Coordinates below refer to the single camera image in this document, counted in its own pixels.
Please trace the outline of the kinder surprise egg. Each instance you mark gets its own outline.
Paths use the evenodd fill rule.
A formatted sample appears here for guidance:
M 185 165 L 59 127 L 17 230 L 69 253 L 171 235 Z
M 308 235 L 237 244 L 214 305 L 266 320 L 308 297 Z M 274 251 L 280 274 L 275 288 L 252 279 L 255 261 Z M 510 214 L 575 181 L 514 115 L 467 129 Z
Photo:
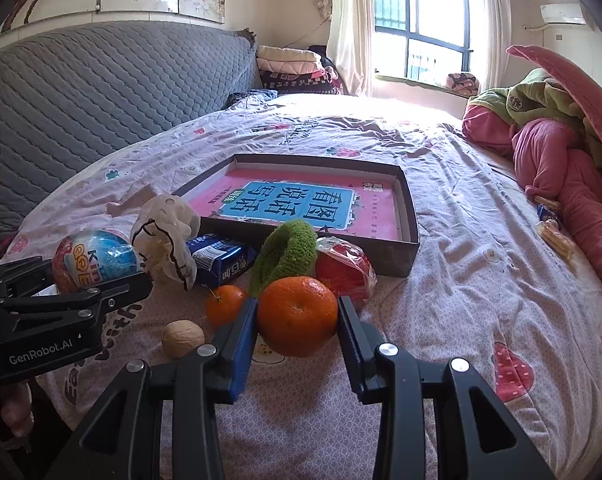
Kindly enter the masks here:
M 133 246 L 115 232 L 84 230 L 65 237 L 51 259 L 54 284 L 62 294 L 124 278 L 141 270 Z

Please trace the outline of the brown walnut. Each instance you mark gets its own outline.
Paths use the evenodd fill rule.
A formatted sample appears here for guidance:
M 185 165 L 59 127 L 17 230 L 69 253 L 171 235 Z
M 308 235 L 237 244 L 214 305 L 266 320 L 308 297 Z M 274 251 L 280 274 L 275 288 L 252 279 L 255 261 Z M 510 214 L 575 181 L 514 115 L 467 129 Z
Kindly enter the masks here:
M 205 343 L 202 328 L 189 320 L 178 320 L 164 327 L 161 337 L 164 354 L 174 360 Z

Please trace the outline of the cream fabric scrunchie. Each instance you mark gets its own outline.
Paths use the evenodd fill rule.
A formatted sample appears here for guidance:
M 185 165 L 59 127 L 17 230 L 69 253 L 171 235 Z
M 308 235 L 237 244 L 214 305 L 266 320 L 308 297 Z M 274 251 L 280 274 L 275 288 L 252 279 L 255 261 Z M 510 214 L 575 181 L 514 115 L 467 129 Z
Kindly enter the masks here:
M 187 242 L 200 226 L 201 217 L 180 197 L 162 194 L 148 200 L 130 232 L 141 269 L 160 283 L 171 280 L 192 289 L 198 267 Z

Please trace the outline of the large orange tangerine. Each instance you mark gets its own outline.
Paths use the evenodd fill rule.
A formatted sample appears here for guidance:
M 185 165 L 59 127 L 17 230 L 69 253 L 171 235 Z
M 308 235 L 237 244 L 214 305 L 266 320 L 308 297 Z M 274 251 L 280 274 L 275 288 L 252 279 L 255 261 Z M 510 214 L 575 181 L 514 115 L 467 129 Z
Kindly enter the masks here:
M 273 351 L 290 358 L 307 358 L 336 333 L 338 302 L 316 278 L 280 278 L 258 297 L 256 320 L 258 332 Z

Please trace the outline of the red snack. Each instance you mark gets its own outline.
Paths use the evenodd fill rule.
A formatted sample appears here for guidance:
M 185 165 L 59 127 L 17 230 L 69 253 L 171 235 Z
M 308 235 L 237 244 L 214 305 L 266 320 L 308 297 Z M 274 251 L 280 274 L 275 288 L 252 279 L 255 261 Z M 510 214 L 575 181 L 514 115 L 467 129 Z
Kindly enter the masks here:
M 347 296 L 356 310 L 371 300 L 377 275 L 362 248 L 334 236 L 316 240 L 315 275 L 337 297 Z

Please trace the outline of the green fuzzy scrunchie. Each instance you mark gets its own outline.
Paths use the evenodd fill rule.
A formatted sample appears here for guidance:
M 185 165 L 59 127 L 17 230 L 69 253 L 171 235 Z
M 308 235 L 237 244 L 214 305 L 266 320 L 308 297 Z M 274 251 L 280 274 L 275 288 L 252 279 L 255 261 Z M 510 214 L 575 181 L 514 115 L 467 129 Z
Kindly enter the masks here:
M 255 258 L 249 294 L 258 297 L 280 278 L 307 275 L 314 266 L 317 236 L 304 220 L 284 222 L 266 238 Z

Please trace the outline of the blue snack packet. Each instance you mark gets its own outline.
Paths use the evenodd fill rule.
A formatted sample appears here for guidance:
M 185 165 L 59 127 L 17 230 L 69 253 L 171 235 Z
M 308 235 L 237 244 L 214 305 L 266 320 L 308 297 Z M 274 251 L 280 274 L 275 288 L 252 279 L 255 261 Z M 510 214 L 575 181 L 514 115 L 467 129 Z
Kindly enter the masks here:
M 196 283 L 217 288 L 238 278 L 252 266 L 256 251 L 248 244 L 217 234 L 203 234 L 186 241 L 197 266 Z

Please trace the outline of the snack packet by blankets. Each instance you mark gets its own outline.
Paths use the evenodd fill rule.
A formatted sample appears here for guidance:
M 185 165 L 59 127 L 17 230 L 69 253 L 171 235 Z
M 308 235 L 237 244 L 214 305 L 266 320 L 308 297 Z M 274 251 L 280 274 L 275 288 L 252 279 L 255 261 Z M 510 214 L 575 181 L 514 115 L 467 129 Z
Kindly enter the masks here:
M 575 252 L 575 244 L 561 229 L 555 211 L 544 204 L 536 206 L 538 223 L 535 226 L 540 238 L 564 261 L 570 262 Z

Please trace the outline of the grey quilted headboard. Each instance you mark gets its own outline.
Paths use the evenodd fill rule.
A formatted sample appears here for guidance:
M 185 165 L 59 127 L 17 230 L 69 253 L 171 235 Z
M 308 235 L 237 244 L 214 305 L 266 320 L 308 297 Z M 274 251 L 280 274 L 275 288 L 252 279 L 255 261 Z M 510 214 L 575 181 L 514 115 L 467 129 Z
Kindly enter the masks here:
M 93 162 L 255 88 L 257 48 L 247 29 L 124 21 L 0 49 L 0 244 Z

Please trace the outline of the dark cardboard box tray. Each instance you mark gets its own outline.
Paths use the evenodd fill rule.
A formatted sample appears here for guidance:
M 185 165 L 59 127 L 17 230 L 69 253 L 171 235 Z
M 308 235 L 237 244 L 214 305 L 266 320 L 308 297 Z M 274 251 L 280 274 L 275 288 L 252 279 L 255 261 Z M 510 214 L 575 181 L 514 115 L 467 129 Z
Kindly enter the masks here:
M 327 170 L 336 174 L 360 171 L 365 174 L 382 174 L 382 176 L 392 178 L 394 180 L 396 211 L 400 217 L 402 228 L 402 238 L 400 240 L 377 240 L 376 238 L 348 234 L 333 234 L 325 230 L 317 231 L 312 228 L 320 237 L 334 236 L 342 238 L 342 240 L 348 240 L 350 243 L 362 248 L 374 270 L 381 275 L 404 278 L 412 270 L 412 264 L 419 248 L 419 235 L 415 209 L 412 206 L 412 196 L 409 193 L 404 171 L 400 167 L 382 164 L 381 162 L 365 162 L 364 160 L 354 158 L 279 154 L 235 154 L 219 162 L 212 168 L 205 170 L 200 176 L 195 177 L 178 188 L 175 193 L 184 200 L 186 192 L 192 190 L 206 179 L 218 176 L 221 172 L 235 166 L 240 168 L 248 166 L 258 169 L 278 170 L 301 169 L 308 172 Z M 266 238 L 269 237 L 269 234 L 282 224 L 200 217 L 201 233 L 213 233 L 230 237 L 234 240 L 243 240 L 254 248 L 262 246 Z

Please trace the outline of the pink and green blanket pile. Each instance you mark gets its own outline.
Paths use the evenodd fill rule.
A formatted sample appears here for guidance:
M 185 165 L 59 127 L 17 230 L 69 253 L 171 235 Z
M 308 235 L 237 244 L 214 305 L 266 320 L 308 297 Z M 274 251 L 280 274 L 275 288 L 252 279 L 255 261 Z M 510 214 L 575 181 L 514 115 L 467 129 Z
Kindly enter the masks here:
M 470 99 L 462 134 L 511 160 L 531 200 L 559 204 L 563 225 L 602 281 L 602 88 L 554 51 L 514 44 L 507 52 L 534 70 Z

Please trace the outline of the cream curtain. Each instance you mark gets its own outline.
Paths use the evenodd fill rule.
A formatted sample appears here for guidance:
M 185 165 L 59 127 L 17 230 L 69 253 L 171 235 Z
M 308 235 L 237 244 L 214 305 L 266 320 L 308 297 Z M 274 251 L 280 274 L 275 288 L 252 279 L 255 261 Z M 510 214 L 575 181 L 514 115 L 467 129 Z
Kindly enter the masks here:
M 508 65 L 511 0 L 470 0 L 470 68 L 482 90 L 499 87 Z
M 371 96 L 374 0 L 318 0 L 317 10 L 330 24 L 327 54 L 344 87 L 354 96 Z

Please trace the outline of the folded blankets stack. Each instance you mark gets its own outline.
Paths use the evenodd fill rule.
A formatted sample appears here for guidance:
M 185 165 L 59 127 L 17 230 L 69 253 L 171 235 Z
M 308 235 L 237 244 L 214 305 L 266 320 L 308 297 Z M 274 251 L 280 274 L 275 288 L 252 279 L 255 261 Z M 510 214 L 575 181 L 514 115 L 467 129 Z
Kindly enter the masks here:
M 264 89 L 290 93 L 344 94 L 348 89 L 325 46 L 308 49 L 259 46 L 256 62 Z

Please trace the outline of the white air conditioner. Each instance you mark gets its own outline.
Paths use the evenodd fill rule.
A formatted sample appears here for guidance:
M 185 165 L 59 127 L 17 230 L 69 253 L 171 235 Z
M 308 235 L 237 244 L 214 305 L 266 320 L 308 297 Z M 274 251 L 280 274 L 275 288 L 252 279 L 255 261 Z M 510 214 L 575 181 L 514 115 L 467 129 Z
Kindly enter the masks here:
M 546 3 L 540 5 L 540 16 L 546 25 L 587 24 L 579 3 Z

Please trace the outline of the cream curtain left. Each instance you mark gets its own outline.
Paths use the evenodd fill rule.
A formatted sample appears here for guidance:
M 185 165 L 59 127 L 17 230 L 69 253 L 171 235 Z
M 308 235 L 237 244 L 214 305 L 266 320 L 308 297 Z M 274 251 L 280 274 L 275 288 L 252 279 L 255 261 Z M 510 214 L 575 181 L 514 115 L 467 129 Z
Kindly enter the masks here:
M 330 24 L 327 54 L 344 87 L 354 96 L 371 96 L 374 0 L 318 0 L 317 10 Z

